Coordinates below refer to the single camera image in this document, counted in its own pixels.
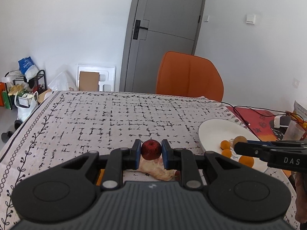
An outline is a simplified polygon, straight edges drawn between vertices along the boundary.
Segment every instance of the slipper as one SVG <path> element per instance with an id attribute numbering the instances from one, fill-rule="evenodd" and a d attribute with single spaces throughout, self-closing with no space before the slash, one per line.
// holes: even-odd
<path id="1" fill-rule="evenodd" d="M 21 126 L 22 122 L 20 120 L 15 120 L 14 128 L 17 130 Z"/>
<path id="2" fill-rule="evenodd" d="M 16 91 L 16 86 L 14 85 L 14 86 L 12 86 L 12 88 L 10 89 L 8 95 L 9 95 L 9 96 L 14 95 L 15 91 Z"/>
<path id="3" fill-rule="evenodd" d="M 10 137 L 13 135 L 13 132 L 8 131 L 8 132 L 4 132 L 1 134 L 1 140 L 2 142 L 4 142 L 5 144 L 7 143 L 7 141 L 9 141 Z"/>
<path id="4" fill-rule="evenodd" d="M 21 91 L 22 91 L 21 85 L 17 85 L 17 86 L 16 86 L 16 89 L 15 89 L 15 92 L 14 92 L 14 95 L 17 95 L 17 94 L 20 93 Z"/>

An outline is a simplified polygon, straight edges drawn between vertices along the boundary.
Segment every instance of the plastic cup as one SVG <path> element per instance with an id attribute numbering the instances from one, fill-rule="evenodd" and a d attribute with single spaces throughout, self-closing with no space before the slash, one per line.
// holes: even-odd
<path id="1" fill-rule="evenodd" d="M 300 126 L 297 122 L 291 120 L 289 123 L 289 127 L 286 130 L 286 133 L 283 137 L 283 140 L 287 141 L 297 141 L 302 138 L 305 130 L 302 126 Z"/>

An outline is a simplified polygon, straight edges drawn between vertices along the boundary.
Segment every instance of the red apple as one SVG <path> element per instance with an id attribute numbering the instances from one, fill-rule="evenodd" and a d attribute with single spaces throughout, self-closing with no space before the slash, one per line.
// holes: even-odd
<path id="1" fill-rule="evenodd" d="M 176 170 L 174 177 L 175 177 L 175 181 L 180 181 L 180 171 L 179 170 Z"/>
<path id="2" fill-rule="evenodd" d="M 141 154 L 145 160 L 158 159 L 161 155 L 162 147 L 156 140 L 149 139 L 142 144 Z"/>

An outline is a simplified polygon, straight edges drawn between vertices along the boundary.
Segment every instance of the gray door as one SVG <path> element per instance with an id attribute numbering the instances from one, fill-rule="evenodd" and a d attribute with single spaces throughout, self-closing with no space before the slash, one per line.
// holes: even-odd
<path id="1" fill-rule="evenodd" d="M 128 57 L 126 92 L 154 94 L 163 55 L 167 51 L 192 53 L 202 1 L 138 1 Z"/>

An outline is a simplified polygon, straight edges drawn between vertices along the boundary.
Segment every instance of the orange fruit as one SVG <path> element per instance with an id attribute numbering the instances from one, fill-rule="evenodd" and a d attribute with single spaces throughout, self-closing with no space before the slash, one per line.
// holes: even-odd
<path id="1" fill-rule="evenodd" d="M 227 140 L 223 140 L 221 142 L 221 149 L 222 150 L 229 150 L 230 149 L 230 142 Z"/>
<path id="2" fill-rule="evenodd" d="M 239 159 L 239 163 L 252 168 L 254 166 L 254 158 L 252 158 L 251 156 L 241 156 Z"/>
<path id="3" fill-rule="evenodd" d="M 237 143 L 237 142 L 244 142 L 244 143 L 247 143 L 248 140 L 243 137 L 243 136 L 238 136 L 236 137 L 234 140 L 233 140 L 233 143 L 232 143 L 232 147 L 234 148 L 234 145 Z"/>
<path id="4" fill-rule="evenodd" d="M 231 158 L 231 155 L 232 155 L 231 150 L 229 150 L 229 149 L 222 150 L 222 155 L 226 156 L 228 158 Z"/>

